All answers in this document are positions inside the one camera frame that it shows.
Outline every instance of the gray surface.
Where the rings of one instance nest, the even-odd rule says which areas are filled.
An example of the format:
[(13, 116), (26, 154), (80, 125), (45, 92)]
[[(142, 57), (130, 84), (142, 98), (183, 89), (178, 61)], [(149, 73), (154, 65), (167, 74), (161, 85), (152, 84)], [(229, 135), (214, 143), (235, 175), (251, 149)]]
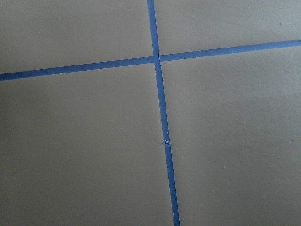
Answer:
[(161, 54), (301, 39), (300, 0), (155, 0)]
[(0, 225), (173, 225), (154, 66), (0, 82)]
[(152, 56), (144, 0), (0, 0), (0, 30), (0, 73)]
[(300, 58), (162, 64), (182, 226), (301, 225)]

